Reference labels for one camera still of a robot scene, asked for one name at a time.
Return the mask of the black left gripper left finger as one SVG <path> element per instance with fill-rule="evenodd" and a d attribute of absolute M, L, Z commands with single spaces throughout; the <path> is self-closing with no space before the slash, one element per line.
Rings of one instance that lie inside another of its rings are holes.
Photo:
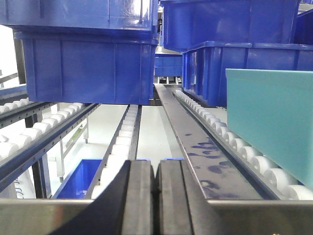
<path fill-rule="evenodd" d="M 125 161 L 108 187 L 54 235 L 152 235 L 153 169 Z"/>

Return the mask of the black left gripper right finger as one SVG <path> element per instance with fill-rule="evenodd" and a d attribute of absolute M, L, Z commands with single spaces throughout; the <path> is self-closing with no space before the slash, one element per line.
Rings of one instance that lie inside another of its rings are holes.
<path fill-rule="evenodd" d="M 208 204 L 185 160 L 161 161 L 158 185 L 160 235 L 220 235 L 222 222 Z"/>

